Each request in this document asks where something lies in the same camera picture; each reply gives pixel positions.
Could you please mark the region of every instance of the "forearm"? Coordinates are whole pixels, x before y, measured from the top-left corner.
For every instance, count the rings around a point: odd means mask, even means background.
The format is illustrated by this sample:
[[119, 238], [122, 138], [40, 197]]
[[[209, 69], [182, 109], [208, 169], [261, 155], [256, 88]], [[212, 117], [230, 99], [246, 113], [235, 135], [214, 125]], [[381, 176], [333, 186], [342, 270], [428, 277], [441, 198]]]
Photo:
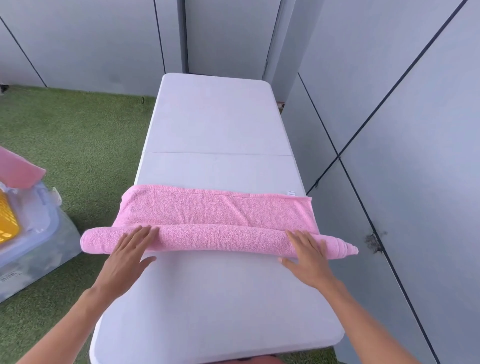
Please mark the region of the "forearm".
[[82, 293], [65, 317], [57, 323], [17, 364], [70, 364], [109, 306], [95, 289]]
[[323, 290], [363, 364], [420, 364], [337, 281]]

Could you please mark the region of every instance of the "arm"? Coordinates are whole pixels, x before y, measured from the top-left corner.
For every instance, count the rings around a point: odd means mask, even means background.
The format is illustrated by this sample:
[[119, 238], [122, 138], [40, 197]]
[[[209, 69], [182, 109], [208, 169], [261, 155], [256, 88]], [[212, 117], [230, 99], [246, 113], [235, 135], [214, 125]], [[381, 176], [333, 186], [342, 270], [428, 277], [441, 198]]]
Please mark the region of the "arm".
[[122, 235], [93, 286], [17, 364], [70, 364], [103, 312], [122, 296], [156, 258], [142, 259], [158, 228], [139, 226]]
[[420, 364], [385, 328], [365, 311], [338, 281], [326, 259], [325, 241], [318, 246], [308, 233], [287, 231], [299, 263], [281, 259], [299, 280], [316, 288], [332, 306], [363, 364]]

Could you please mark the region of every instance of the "white label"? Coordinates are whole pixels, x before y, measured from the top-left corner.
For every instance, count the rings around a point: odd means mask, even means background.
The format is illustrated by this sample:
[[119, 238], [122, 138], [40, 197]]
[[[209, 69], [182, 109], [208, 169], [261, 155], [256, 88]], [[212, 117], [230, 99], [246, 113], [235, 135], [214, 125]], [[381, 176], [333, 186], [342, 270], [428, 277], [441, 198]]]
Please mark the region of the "white label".
[[21, 276], [23, 273], [22, 271], [20, 270], [14, 270], [10, 273], [6, 273], [4, 274], [3, 276], [0, 276], [0, 283], [5, 283], [6, 281], [8, 281], [9, 279], [12, 279], [12, 278], [15, 278], [15, 277], [18, 277], [18, 276]]

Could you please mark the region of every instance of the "artificial grass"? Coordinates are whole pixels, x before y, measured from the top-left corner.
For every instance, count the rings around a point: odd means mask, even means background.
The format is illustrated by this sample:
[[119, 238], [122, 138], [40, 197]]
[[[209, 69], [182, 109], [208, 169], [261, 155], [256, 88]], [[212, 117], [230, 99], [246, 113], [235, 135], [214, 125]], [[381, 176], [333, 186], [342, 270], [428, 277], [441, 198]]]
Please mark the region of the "artificial grass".
[[[80, 232], [109, 226], [133, 184], [155, 99], [34, 87], [0, 97], [0, 145], [44, 167]], [[80, 254], [0, 303], [0, 363], [15, 363], [91, 286], [105, 260]], [[76, 363], [88, 363], [89, 341]], [[287, 364], [336, 363], [332, 349]]]

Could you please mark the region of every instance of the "left hand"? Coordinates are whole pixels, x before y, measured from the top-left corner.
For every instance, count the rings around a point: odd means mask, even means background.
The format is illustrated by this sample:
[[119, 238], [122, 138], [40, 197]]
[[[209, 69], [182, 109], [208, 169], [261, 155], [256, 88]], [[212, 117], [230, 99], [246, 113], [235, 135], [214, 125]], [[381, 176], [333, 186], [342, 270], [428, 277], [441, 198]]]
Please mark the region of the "left hand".
[[91, 288], [101, 297], [103, 303], [110, 305], [122, 296], [150, 263], [156, 260], [155, 256], [141, 259], [157, 235], [158, 228], [138, 226], [130, 234], [120, 237]]

